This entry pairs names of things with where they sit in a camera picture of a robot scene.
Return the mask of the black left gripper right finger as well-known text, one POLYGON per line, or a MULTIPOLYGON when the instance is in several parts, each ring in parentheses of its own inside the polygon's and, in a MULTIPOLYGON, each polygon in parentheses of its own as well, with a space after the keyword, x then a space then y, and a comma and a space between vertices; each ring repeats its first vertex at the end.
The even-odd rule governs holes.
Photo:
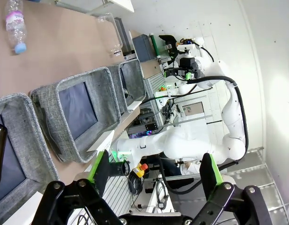
POLYGON ((250 185, 240 189, 235 184, 224 182, 209 153, 203 155, 200 179, 207 202, 190 224, 215 225, 225 211, 232 212, 239 225, 272 224, 260 188, 250 185))

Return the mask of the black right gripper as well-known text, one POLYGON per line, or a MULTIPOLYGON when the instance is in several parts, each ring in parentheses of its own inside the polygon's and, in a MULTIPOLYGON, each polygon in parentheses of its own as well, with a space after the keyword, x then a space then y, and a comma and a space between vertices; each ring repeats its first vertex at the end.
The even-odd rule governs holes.
POLYGON ((169 77, 169 76, 185 76, 185 80, 193 80, 195 79, 195 74, 192 72, 187 72, 185 73, 185 71, 183 69, 188 69, 188 70, 195 70, 196 69, 196 61, 195 58, 180 58, 179 61, 179 67, 180 68, 166 68, 164 70, 164 76, 165 77, 169 77))

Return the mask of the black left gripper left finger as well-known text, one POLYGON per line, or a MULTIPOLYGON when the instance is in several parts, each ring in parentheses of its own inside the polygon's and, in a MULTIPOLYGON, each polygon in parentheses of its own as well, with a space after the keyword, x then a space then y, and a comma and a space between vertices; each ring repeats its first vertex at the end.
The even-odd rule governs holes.
POLYGON ((90 172, 83 178, 65 185, 61 181, 50 182, 32 220, 33 225, 66 225, 75 209, 85 209, 91 221, 97 225, 123 224, 103 199, 110 175, 109 153, 97 154, 90 172))

